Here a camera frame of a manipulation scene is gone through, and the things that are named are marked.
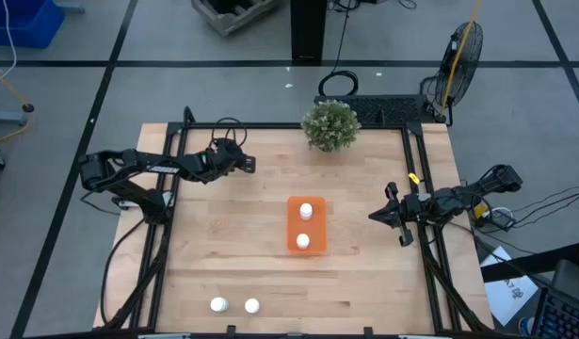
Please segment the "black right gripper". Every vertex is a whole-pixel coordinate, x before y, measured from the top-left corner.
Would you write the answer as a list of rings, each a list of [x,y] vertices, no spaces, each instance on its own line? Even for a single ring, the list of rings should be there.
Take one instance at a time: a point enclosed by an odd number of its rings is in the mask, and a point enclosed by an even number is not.
[[[402,247],[407,247],[413,241],[411,230],[406,226],[407,222],[417,222],[422,213],[422,205],[419,202],[417,193],[410,193],[401,200],[398,199],[398,188],[395,182],[390,182],[386,186],[387,203],[368,215],[374,221],[378,221],[392,228],[398,228],[400,236],[399,243]]]

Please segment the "orange plastic basket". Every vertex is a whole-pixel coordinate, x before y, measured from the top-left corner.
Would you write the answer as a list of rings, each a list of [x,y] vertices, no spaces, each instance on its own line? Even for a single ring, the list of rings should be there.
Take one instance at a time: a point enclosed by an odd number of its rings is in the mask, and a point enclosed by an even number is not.
[[[300,208],[304,203],[312,207],[312,216],[304,219]],[[322,255],[327,251],[327,211],[322,197],[293,196],[286,205],[286,248],[294,255]],[[305,249],[298,246],[298,236],[306,234],[309,244]]]

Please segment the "green potted plant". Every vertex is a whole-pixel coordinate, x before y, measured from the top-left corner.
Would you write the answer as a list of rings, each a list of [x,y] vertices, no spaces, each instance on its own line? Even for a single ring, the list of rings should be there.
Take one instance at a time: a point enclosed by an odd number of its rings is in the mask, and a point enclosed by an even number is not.
[[[325,153],[348,148],[361,128],[357,113],[337,100],[316,103],[301,122],[309,148]]]

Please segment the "black perforated panel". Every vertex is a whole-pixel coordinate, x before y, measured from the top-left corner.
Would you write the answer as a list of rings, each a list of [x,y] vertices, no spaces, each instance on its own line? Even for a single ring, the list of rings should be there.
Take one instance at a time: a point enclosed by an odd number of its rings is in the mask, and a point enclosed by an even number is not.
[[[357,113],[363,125],[401,125],[409,122],[432,123],[432,114],[426,109],[426,96],[409,95],[351,95],[316,96],[315,103],[338,101]]]

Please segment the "black power adapter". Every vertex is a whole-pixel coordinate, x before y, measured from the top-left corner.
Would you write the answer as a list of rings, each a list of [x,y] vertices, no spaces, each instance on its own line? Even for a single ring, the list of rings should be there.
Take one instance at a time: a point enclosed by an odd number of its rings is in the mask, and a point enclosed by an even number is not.
[[[510,209],[503,206],[490,207],[484,202],[474,207],[473,216],[477,227],[493,226],[501,231],[509,230],[516,222]]]

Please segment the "grey pallet box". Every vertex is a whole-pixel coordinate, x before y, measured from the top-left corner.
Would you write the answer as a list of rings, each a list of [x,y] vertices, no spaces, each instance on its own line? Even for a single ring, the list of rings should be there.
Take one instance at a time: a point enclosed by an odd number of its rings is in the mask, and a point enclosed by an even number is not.
[[[195,9],[221,36],[259,19],[284,0],[190,0]]]

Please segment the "white paper sheet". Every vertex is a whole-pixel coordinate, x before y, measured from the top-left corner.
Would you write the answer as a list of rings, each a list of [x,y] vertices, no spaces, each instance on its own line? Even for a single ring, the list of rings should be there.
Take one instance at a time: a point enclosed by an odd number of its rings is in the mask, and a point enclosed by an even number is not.
[[[485,289],[491,314],[502,326],[505,326],[538,291],[538,287],[527,276],[486,282]]]

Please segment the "black bar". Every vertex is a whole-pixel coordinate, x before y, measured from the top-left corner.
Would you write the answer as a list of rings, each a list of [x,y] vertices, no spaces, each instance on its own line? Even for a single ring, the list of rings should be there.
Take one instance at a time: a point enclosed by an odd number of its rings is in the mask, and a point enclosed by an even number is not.
[[[483,266],[481,273],[485,283],[531,276],[554,271],[560,261],[567,260],[579,266],[579,243],[555,250],[547,250],[498,264]]]

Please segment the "black column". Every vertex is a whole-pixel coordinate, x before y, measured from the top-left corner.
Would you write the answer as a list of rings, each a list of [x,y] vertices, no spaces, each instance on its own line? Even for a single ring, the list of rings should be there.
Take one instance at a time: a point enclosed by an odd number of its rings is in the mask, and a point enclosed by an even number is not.
[[[322,59],[326,16],[327,0],[290,0],[293,60]]]

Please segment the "black floor fan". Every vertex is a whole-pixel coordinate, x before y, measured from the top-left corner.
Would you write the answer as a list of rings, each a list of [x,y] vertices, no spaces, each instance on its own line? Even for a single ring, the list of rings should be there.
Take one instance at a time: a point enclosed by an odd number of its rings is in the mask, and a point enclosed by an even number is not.
[[[457,27],[450,36],[438,71],[424,78],[419,93],[426,91],[426,109],[434,122],[453,124],[452,109],[465,95],[473,80],[483,47],[483,29],[472,23],[465,36],[468,23]]]

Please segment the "black backlit keyboard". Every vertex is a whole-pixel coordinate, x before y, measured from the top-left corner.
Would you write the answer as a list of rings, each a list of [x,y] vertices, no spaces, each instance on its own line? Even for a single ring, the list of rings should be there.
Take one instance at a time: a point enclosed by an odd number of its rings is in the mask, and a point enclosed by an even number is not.
[[[579,291],[543,289],[532,335],[540,339],[579,339]]]

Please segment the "grey stand foot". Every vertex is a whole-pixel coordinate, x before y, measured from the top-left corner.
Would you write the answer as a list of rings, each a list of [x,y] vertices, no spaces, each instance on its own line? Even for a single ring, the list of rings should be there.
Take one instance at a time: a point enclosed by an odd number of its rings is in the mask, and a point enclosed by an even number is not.
[[[53,1],[55,5],[58,6],[66,14],[86,13],[84,0],[53,0]]]

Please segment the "grey stand base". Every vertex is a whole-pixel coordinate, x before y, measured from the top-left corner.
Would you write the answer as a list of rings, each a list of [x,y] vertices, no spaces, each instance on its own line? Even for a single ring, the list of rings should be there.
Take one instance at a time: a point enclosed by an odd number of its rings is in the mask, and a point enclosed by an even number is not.
[[[16,124],[26,126],[27,117],[24,112],[0,111],[0,123]]]

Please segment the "blue plastic bin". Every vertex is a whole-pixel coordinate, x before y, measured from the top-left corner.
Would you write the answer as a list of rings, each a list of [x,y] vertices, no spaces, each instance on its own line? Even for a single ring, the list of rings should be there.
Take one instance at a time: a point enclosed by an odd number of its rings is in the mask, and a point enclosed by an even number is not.
[[[0,45],[44,49],[64,21],[53,0],[0,0]]]

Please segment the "black metal table frame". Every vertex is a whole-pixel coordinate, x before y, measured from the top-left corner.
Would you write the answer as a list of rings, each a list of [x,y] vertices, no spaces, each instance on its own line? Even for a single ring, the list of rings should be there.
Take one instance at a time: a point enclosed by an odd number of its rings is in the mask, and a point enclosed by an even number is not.
[[[308,147],[297,124],[245,126],[237,133],[255,156],[253,174],[208,185],[181,182],[155,327],[161,332],[431,333],[420,247],[368,215],[393,181],[408,192],[409,159],[397,129],[364,129],[338,153]],[[320,196],[328,249],[286,248],[286,201]],[[215,313],[210,301],[229,301]],[[258,299],[260,311],[245,310]]]

